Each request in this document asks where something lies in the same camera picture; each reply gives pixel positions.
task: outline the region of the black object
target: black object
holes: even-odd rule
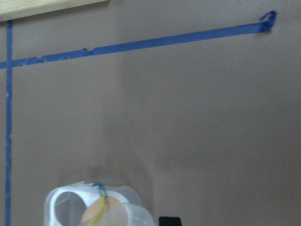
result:
[[[159,217],[159,226],[182,226],[181,218]]]

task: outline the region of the wooden board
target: wooden board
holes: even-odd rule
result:
[[[107,0],[0,0],[0,21],[88,5]]]

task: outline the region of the yellow string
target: yellow string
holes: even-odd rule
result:
[[[105,194],[102,194],[102,196],[99,199],[99,206],[100,206],[100,211],[99,213],[93,217],[91,222],[89,223],[89,226],[95,226],[95,223],[100,219],[102,216],[104,209],[105,209]]]

